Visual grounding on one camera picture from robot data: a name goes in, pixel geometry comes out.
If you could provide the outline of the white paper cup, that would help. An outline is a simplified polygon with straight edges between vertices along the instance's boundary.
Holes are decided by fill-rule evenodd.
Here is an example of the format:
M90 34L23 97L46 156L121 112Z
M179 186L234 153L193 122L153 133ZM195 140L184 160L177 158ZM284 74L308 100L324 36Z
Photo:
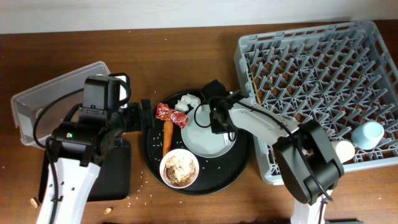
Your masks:
M347 162L354 157L355 148L350 141L332 141L331 144L341 163Z

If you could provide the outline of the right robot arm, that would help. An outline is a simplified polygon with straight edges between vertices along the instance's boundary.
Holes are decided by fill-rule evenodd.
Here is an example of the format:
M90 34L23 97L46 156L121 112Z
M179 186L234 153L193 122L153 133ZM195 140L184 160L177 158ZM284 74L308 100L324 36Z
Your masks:
M205 85L201 95L210 107L213 133L243 129L272 147L284 185L295 199L290 222L324 223L331 192L345 172L322 126L313 119L285 119L241 91L228 92L218 80Z

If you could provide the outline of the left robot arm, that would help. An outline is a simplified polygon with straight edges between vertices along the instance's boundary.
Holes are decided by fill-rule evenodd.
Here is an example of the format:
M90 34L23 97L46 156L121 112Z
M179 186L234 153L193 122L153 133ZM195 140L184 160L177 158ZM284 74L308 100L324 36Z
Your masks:
M49 162L37 223L80 223L106 155L122 146L123 133L154 126L150 100L131 103L126 73L91 75L83 101L72 107L43 145Z

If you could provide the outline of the wooden chopstick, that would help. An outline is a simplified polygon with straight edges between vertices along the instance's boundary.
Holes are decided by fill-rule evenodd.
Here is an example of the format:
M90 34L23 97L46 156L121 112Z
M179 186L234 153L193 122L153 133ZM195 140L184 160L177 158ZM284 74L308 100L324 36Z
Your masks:
M255 82L255 78L254 78L254 75L253 75L253 74L251 74L251 78L252 78L252 83L253 83L253 87L254 87L254 92L255 92L255 95L256 95L257 103L258 103L259 105L261 105L261 99L260 99L260 97L259 97L258 89L257 89L256 82Z

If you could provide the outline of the light blue cup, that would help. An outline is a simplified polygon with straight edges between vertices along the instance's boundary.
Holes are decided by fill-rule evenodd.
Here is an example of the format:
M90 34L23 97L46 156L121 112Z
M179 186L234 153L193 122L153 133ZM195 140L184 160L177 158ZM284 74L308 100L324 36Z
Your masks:
M374 149L384 135L384 128L376 121L368 121L357 127L351 135L351 140L360 149Z

